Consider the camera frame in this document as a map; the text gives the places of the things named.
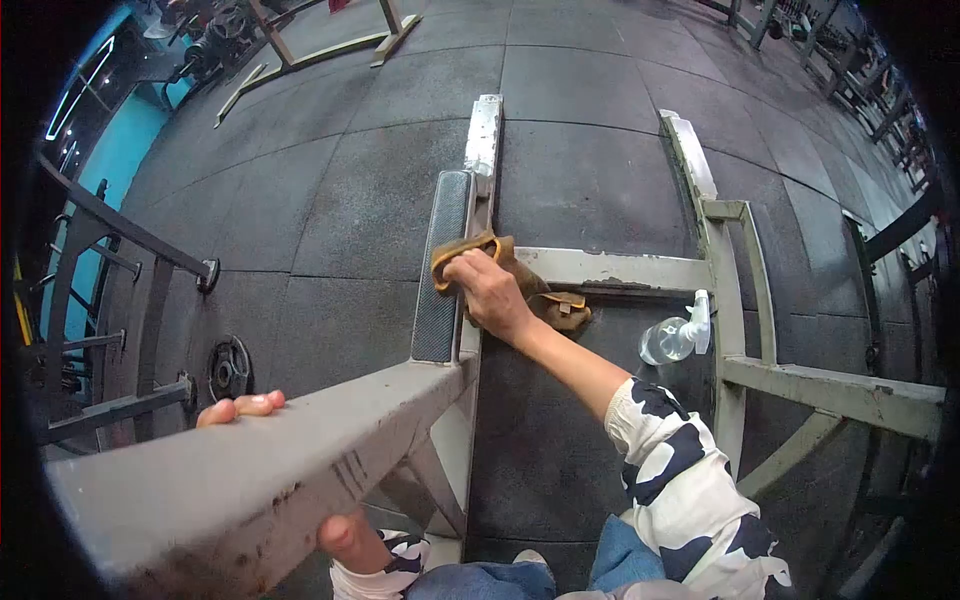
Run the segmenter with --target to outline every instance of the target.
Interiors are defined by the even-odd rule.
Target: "blue jeans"
[[[625,584],[666,579],[663,564],[636,531],[616,516],[604,523],[587,590],[613,591]],[[445,564],[407,589],[407,600],[553,600],[557,589],[540,563]]]

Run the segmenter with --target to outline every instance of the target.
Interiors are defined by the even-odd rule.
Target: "spray nozzle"
[[[681,327],[681,333],[693,340],[693,351],[706,354],[710,345],[710,297],[707,290],[697,290],[693,306],[686,310],[690,313],[690,321]]]

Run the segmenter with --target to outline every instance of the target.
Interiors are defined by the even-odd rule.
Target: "squat rack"
[[[301,396],[268,419],[240,419],[47,465],[66,519],[109,586],[131,597],[263,593],[314,550],[316,529],[327,516],[396,480],[422,494],[414,499],[390,485],[381,490],[459,556],[480,331],[463,319],[461,299],[435,292],[429,258],[437,244],[490,225],[502,120],[502,97],[481,96],[473,106],[464,169],[439,175],[408,361]],[[848,420],[936,442],[943,388],[778,363],[773,303],[750,203],[718,200],[689,121],[669,110],[660,111],[660,121],[675,175],[696,211],[699,259],[547,248],[518,248],[517,257],[551,284],[590,293],[688,297],[709,290],[717,332],[712,428],[737,487],[748,496],[768,488]],[[736,222],[756,287],[760,358],[746,355],[729,231]],[[814,413],[741,477],[748,389]],[[432,511],[414,505],[423,497],[432,501]]]
[[[409,34],[422,19],[422,15],[420,14],[408,14],[400,18],[399,12],[396,11],[396,3],[394,0],[379,0],[380,8],[383,10],[384,18],[387,20],[387,28],[389,31],[358,37],[330,46],[329,48],[323,48],[323,50],[318,50],[317,52],[298,59],[294,57],[290,49],[287,48],[286,42],[284,42],[280,36],[278,25],[285,22],[297,12],[305,11],[316,4],[320,4],[324,0],[306,0],[284,14],[272,19],[267,17],[267,13],[260,3],[260,0],[248,1],[250,2],[250,12],[256,20],[257,26],[260,28],[260,31],[263,32],[263,35],[267,38],[267,41],[274,48],[274,52],[276,52],[276,55],[280,59],[280,66],[262,74],[261,72],[267,66],[266,63],[258,64],[254,67],[253,71],[247,76],[247,79],[240,84],[237,90],[227,99],[223,107],[220,108],[220,111],[217,112],[217,118],[213,123],[214,129],[220,127],[220,124],[224,122],[227,113],[230,112],[233,105],[240,99],[240,96],[284,75],[296,73],[312,64],[323,60],[330,60],[342,54],[353,52],[354,50],[376,46],[376,49],[373,51],[371,67],[382,65],[396,50],[398,44],[407,37],[407,34]]]

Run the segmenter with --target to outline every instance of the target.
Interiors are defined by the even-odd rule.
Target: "plastic spray bottle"
[[[686,308],[690,321],[670,317],[650,327],[637,345],[640,358],[648,365],[665,365],[684,360],[692,350],[705,354],[710,345],[710,300],[707,290],[697,290],[693,306]]]

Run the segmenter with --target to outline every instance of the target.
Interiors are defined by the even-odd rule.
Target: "black weight plate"
[[[253,364],[240,338],[231,335],[213,346],[206,379],[214,402],[253,393]]]

